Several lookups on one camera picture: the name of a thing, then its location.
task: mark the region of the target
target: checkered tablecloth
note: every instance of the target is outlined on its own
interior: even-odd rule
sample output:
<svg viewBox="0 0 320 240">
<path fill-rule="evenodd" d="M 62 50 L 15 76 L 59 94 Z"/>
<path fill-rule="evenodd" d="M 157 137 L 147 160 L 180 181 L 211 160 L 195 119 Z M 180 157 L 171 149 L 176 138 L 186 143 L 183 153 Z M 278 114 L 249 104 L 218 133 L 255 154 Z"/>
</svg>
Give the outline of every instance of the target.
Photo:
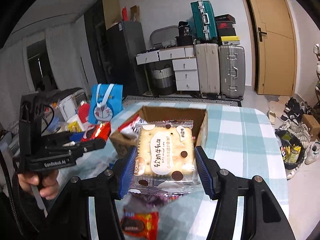
<svg viewBox="0 0 320 240">
<path fill-rule="evenodd" d="M 111 121 L 112 130 L 143 105 L 181 108 L 206 108 L 208 110 L 208 135 L 204 150 L 208 158 L 215 159 L 220 168 L 235 176 L 252 178 L 260 175 L 269 185 L 285 215 L 289 216 L 287 180 L 279 146 L 266 115 L 259 110 L 245 107 L 205 105 L 192 103 L 140 102 L 127 107 Z M 64 185 L 71 176 L 81 179 L 94 177 L 109 163 L 116 160 L 116 151 L 108 140 L 101 150 L 86 153 L 74 167 L 61 169 L 58 181 Z M 122 201 L 116 201 L 122 216 Z M 194 192 L 180 197 L 159 211 L 158 240 L 206 239 L 216 207 L 204 192 Z M 89 199 L 92 239 L 98 239 L 95 224 L 94 199 Z M 240 239 L 244 199 L 238 198 L 236 226 L 233 239 Z"/>
</svg>

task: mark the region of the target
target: gift bag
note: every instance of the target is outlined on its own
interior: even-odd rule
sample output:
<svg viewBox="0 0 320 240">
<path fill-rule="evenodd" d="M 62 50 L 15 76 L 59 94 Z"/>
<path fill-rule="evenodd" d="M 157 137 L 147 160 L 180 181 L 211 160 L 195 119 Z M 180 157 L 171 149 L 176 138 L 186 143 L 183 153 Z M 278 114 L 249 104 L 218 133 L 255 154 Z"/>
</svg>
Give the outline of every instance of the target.
<svg viewBox="0 0 320 240">
<path fill-rule="evenodd" d="M 89 123 L 108 122 L 122 110 L 122 85 L 98 84 L 92 87 Z"/>
</svg>

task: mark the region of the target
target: silver suitcase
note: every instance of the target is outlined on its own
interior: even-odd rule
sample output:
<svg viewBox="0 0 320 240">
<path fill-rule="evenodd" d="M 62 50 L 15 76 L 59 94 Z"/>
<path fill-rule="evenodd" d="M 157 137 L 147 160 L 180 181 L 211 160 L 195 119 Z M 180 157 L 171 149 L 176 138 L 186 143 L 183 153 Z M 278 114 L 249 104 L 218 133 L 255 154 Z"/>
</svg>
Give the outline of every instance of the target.
<svg viewBox="0 0 320 240">
<path fill-rule="evenodd" d="M 201 93 L 220 93 L 220 72 L 217 44 L 197 44 L 196 58 Z"/>
<path fill-rule="evenodd" d="M 244 48 L 236 45 L 220 46 L 219 62 L 222 97 L 242 100 L 245 84 Z"/>
</svg>

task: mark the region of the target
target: screw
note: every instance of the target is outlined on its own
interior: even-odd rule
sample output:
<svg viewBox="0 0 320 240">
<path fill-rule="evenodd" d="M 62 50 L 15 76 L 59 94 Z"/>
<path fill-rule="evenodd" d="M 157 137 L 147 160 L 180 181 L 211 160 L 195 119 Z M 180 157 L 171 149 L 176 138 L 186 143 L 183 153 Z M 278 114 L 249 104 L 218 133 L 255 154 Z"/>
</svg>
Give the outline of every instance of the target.
<svg viewBox="0 0 320 240">
<path fill-rule="evenodd" d="M 73 176 L 70 179 L 71 183 L 76 183 L 78 180 L 79 180 L 79 177 L 77 177 L 77 176 Z"/>
<path fill-rule="evenodd" d="M 110 170 L 110 169 L 107 169 L 107 170 L 104 171 L 104 175 L 106 175 L 106 176 L 110 176 L 112 174 L 113 174 L 113 171 Z"/>
<path fill-rule="evenodd" d="M 256 182 L 262 182 L 263 181 L 263 178 L 261 178 L 260 176 L 254 176 L 254 180 Z"/>
<path fill-rule="evenodd" d="M 223 175 L 223 176 L 226 176 L 226 175 L 229 174 L 229 171 L 226 170 L 226 169 L 221 169 L 219 172 L 220 172 L 220 174 Z"/>
</svg>

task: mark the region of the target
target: white drawer cabinet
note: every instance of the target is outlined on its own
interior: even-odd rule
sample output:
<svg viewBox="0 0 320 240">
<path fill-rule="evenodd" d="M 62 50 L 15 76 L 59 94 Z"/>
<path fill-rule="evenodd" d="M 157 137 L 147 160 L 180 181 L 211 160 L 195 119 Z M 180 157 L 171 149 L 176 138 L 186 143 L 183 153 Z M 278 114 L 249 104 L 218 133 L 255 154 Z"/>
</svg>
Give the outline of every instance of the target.
<svg viewBox="0 0 320 240">
<path fill-rule="evenodd" d="M 164 49 L 159 51 L 160 60 L 186 57 L 184 48 Z"/>
<path fill-rule="evenodd" d="M 193 46 L 184 48 L 184 51 L 186 53 L 186 57 L 194 57 L 195 56 Z"/>
<path fill-rule="evenodd" d="M 174 71 L 198 69 L 196 58 L 176 59 L 172 61 L 172 64 L 173 64 Z"/>
<path fill-rule="evenodd" d="M 193 80 L 176 80 L 178 91 L 199 91 L 199 82 Z"/>
<path fill-rule="evenodd" d="M 197 70 L 179 70 L 174 72 L 176 80 L 187 80 L 198 82 L 198 71 Z"/>
<path fill-rule="evenodd" d="M 158 52 L 159 50 L 155 50 L 147 53 L 142 53 L 136 56 L 137 64 L 141 65 L 141 64 L 159 61 Z"/>
</svg>

